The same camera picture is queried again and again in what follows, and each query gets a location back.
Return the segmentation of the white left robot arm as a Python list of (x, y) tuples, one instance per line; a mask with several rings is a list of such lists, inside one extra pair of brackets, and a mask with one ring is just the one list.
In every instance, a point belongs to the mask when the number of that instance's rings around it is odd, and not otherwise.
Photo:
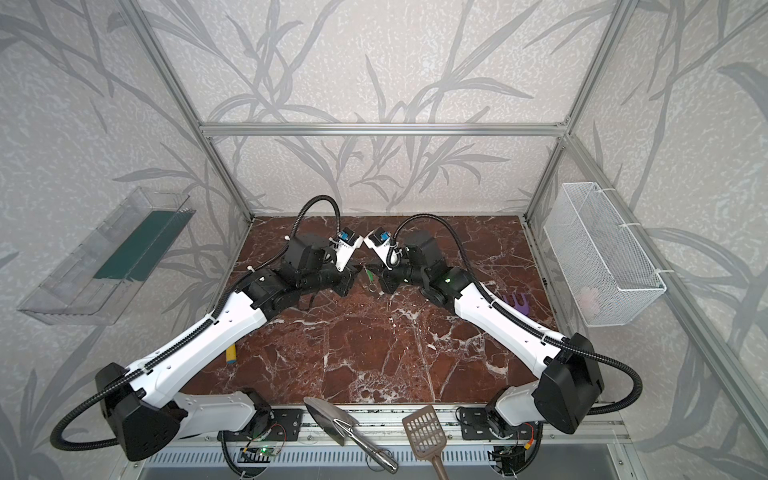
[(296, 306), (302, 296), (323, 290), (347, 295), (360, 271), (350, 259), (362, 243), (349, 229), (333, 241), (297, 235), (288, 242), (278, 268), (249, 273), (227, 296), (219, 314), (206, 315), (126, 368), (111, 364), (102, 369), (96, 377), (100, 389), (119, 374), (129, 378), (101, 402), (127, 459), (146, 459), (175, 439), (265, 424), (270, 407), (252, 389), (219, 395), (181, 390), (228, 347)]

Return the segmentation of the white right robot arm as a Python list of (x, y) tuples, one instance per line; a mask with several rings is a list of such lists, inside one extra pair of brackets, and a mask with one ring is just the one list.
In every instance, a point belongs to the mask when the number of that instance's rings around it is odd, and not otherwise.
[(407, 238), (404, 248), (391, 254), (391, 267), (371, 267), (381, 289), (394, 293), (407, 284), (420, 289), (434, 305), (467, 321), (512, 352), (534, 375), (522, 386), (510, 386), (486, 405), (491, 428), (499, 436), (523, 423), (541, 421), (573, 434), (603, 391), (597, 362), (545, 342), (561, 341), (588, 353), (594, 351), (584, 336), (564, 336), (531, 320), (476, 286), (469, 272), (447, 264), (437, 241), (426, 231)]

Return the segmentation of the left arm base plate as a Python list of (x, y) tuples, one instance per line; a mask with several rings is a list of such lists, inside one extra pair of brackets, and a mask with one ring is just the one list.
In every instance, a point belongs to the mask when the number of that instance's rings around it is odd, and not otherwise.
[(268, 430), (262, 440), (267, 442), (297, 442), (304, 411), (300, 408), (273, 409)]

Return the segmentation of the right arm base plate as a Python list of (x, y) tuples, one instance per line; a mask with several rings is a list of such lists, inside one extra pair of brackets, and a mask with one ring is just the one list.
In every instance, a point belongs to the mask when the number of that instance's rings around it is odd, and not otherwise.
[(535, 440), (541, 427), (536, 422), (518, 426), (506, 424), (496, 414), (488, 416), (484, 407), (459, 406), (455, 418), (461, 429), (463, 440)]

